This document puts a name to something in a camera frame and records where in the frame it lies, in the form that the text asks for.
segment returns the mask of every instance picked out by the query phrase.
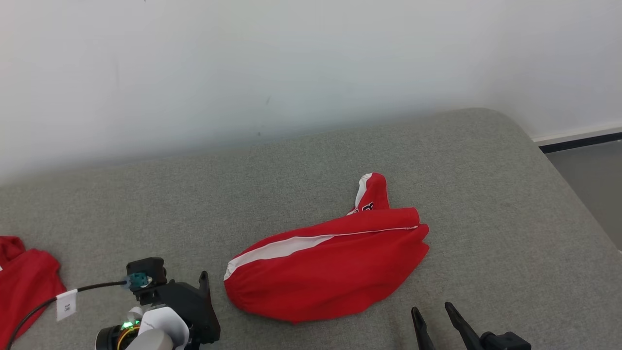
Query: white plastic part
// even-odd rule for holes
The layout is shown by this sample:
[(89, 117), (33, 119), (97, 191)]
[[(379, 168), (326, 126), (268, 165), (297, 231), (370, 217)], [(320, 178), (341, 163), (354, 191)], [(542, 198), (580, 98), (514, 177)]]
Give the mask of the white plastic part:
[(140, 306), (135, 306), (128, 311), (128, 321), (134, 323), (137, 319), (142, 319), (142, 308)]
[(186, 326), (186, 322), (168, 306), (144, 313), (138, 335), (140, 336), (150, 329), (160, 329), (168, 334), (176, 350), (183, 350), (190, 338), (190, 330)]
[(171, 350), (173, 340), (161, 329), (149, 329), (140, 334), (126, 350)]

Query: black cable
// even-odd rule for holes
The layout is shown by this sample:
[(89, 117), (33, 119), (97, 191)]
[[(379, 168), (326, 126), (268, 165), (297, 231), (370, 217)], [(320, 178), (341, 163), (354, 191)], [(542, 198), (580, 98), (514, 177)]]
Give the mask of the black cable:
[[(127, 283), (128, 283), (127, 281), (99, 283), (96, 285), (80, 287), (77, 289), (78, 291), (76, 293), (78, 293), (79, 291), (91, 290), (95, 288), (102, 288), (102, 287), (109, 287), (109, 286), (122, 286)], [(11, 337), (9, 338), (9, 342), (6, 344), (6, 350), (11, 350), (11, 346), (13, 345), (13, 342), (15, 341), (15, 337), (17, 337), (17, 332), (19, 332), (19, 329), (22, 328), (24, 323), (26, 323), (26, 321), (28, 321), (28, 319), (32, 317), (32, 315), (36, 314), (37, 311), (41, 310), (42, 308), (45, 308), (46, 306), (53, 303), (54, 301), (56, 301), (56, 296), (53, 297), (52, 299), (48, 299), (44, 301), (41, 305), (37, 306), (34, 310), (32, 310), (29, 314), (27, 314), (26, 317), (24, 317), (24, 319), (22, 319), (22, 321), (17, 325), (17, 327), (15, 327), (15, 330), (11, 334)]]

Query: white stripe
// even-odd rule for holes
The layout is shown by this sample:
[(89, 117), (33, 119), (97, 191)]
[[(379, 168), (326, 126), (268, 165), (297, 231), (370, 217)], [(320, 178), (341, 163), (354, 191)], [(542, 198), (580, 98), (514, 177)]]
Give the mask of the white stripe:
[(358, 205), (361, 204), (361, 199), (363, 199), (365, 192), (367, 192), (367, 180), (371, 178), (372, 174), (373, 173), (365, 174), (358, 181), (358, 192), (356, 193), (356, 199), (354, 199), (354, 209), (346, 215), (354, 214)]
[(247, 263), (251, 263), (257, 260), (267, 260), (272, 258), (281, 258), (296, 253), (300, 250), (313, 248), (316, 245), (326, 242), (327, 240), (337, 237), (337, 236), (349, 236), (349, 235), (359, 235), (359, 234), (370, 234), (372, 232), (383, 232), (383, 231), (391, 231), (391, 230), (414, 230), (418, 226), (413, 227), (398, 227), (396, 229), (384, 229), (384, 230), (375, 230), (375, 231), (362, 231), (362, 232), (354, 232), (352, 234), (341, 234), (341, 235), (321, 235), (321, 236), (313, 236), (313, 237), (291, 237), (289, 239), (280, 240), (278, 242), (273, 242), (266, 244), (263, 247), (259, 247), (255, 250), (251, 250), (250, 252), (244, 253), (237, 258), (234, 258), (232, 261), (227, 264), (227, 271), (225, 272), (224, 281), (227, 281), (227, 278), (231, 277), (231, 275), (235, 272), (235, 270), (243, 266)]

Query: gray fabric surface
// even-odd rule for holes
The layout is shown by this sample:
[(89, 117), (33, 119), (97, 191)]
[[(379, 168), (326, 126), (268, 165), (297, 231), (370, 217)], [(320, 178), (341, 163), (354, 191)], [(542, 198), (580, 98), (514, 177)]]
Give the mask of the gray fabric surface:
[(622, 251), (622, 140), (547, 154)]
[[(233, 255), (346, 214), (371, 171), (386, 176), (393, 207), (415, 206), (430, 225), (430, 252), (395, 293), (358, 315), (297, 325), (228, 301)], [(478, 333), (511, 330), (534, 349), (622, 346), (622, 255), (532, 141), (491, 110), (3, 188), (0, 234), (56, 256), (69, 288), (115, 280), (150, 256), (178, 281), (207, 270), (222, 336), (205, 349), (416, 349), (412, 306), (437, 349), (461, 349), (445, 301)], [(77, 314), (57, 323), (49, 308), (15, 349), (89, 349), (135, 303), (120, 288), (80, 293)]]

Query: baseboard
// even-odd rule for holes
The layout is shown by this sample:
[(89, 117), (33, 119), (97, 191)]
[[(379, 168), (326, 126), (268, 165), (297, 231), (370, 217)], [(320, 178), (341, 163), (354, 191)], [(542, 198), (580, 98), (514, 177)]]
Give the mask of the baseboard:
[(532, 140), (536, 143), (536, 146), (546, 146), (548, 144), (557, 144), (564, 143), (568, 141), (582, 140), (587, 138), (592, 138), (596, 136), (610, 135), (622, 133), (622, 122), (617, 124), (609, 124), (603, 126), (597, 126), (594, 128), (582, 128), (576, 129), (572, 131), (568, 131), (565, 133), (559, 133), (548, 136), (540, 136), (536, 138), (532, 138)]
[(544, 146), (540, 146), (540, 150), (543, 153), (551, 153), (551, 152), (557, 152), (557, 151), (564, 151), (566, 149), (591, 146), (593, 144), (606, 143), (606, 142), (619, 141), (619, 140), (622, 140), (622, 133), (600, 135), (600, 136), (594, 136), (591, 138), (582, 138), (580, 140), (572, 140), (572, 141), (566, 141), (566, 142), (561, 142), (561, 143), (545, 144)]

